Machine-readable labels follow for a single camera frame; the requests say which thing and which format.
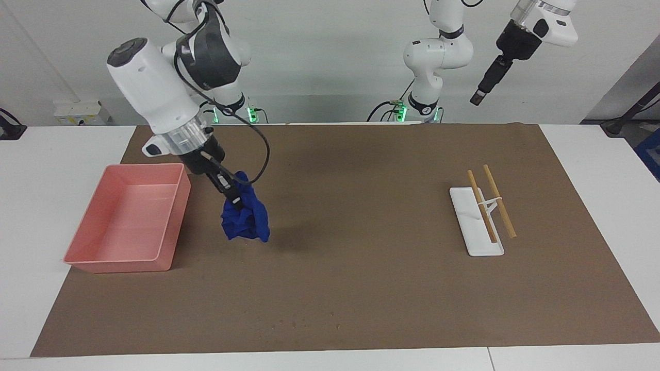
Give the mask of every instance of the pink tray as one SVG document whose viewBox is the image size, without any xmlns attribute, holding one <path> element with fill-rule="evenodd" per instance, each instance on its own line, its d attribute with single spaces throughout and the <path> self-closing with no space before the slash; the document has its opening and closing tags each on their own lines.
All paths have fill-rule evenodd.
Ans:
<svg viewBox="0 0 660 371">
<path fill-rule="evenodd" d="M 108 166 L 64 262 L 93 273 L 167 271 L 189 194 L 183 164 Z"/>
</svg>

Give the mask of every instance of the wooden chopstick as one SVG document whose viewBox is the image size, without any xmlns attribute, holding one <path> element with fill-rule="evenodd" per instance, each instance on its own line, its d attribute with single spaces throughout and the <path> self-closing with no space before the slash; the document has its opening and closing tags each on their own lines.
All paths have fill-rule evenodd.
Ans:
<svg viewBox="0 0 660 371">
<path fill-rule="evenodd" d="M 481 194 L 479 193 L 479 189 L 477 188 L 477 181 L 475 180 L 475 175 L 472 173 L 472 170 L 467 171 L 467 177 L 470 178 L 470 184 L 472 185 L 472 192 L 474 192 L 475 199 L 477 199 L 477 203 L 479 205 L 479 211 L 481 212 L 481 218 L 484 220 L 484 224 L 486 225 L 486 230 L 488 231 L 488 236 L 490 237 L 490 241 L 493 244 L 495 244 L 497 243 L 497 237 L 495 237 L 495 231 L 493 230 L 492 225 L 490 225 L 488 212 L 486 211 L 486 206 L 484 206 L 483 204 L 484 199 L 481 197 Z"/>
<path fill-rule="evenodd" d="M 490 189 L 492 192 L 495 194 L 495 197 L 500 197 L 497 199 L 497 206 L 500 207 L 500 214 L 502 216 L 502 220 L 504 221 L 504 226 L 506 227 L 506 231 L 509 233 L 509 238 L 515 238 L 517 235 L 515 234 L 515 230 L 513 229 L 513 224 L 511 223 L 511 219 L 509 218 L 509 213 L 506 211 L 506 207 L 504 206 L 504 201 L 502 201 L 502 196 L 500 195 L 500 191 L 497 189 L 497 185 L 495 184 L 495 179 L 493 179 L 493 175 L 490 173 L 490 168 L 488 165 L 484 165 L 484 171 L 486 172 L 486 176 L 488 177 L 488 183 L 490 183 Z"/>
</svg>

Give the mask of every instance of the power outlet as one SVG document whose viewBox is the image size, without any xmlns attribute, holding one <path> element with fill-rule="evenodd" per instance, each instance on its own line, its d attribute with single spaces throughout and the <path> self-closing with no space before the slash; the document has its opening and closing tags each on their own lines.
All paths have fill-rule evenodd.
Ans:
<svg viewBox="0 0 660 371">
<path fill-rule="evenodd" d="M 107 125 L 112 120 L 98 101 L 60 104 L 53 116 L 62 125 Z"/>
</svg>

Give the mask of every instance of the blue cloth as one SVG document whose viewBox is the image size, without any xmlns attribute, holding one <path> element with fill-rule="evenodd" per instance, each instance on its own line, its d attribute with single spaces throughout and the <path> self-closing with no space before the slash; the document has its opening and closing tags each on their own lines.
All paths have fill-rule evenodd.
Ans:
<svg viewBox="0 0 660 371">
<path fill-rule="evenodd" d="M 237 172 L 236 177 L 247 182 L 248 176 L 244 172 Z M 243 209 L 236 210 L 231 201 L 225 200 L 222 212 L 222 229 L 231 240 L 235 237 L 259 238 L 268 242 L 271 230 L 268 228 L 268 212 L 266 207 L 258 200 L 257 194 L 251 185 L 236 182 L 243 201 Z"/>
</svg>

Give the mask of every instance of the white table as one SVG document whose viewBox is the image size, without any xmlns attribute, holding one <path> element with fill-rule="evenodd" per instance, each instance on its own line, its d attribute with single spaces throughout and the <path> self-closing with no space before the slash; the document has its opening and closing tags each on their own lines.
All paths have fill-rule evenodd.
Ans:
<svg viewBox="0 0 660 371">
<path fill-rule="evenodd" d="M 660 327 L 660 184 L 623 139 L 597 126 L 541 127 Z M 0 370 L 660 370 L 660 343 L 30 359 L 69 270 L 61 258 L 77 222 L 133 130 L 31 127 L 0 142 Z"/>
</svg>

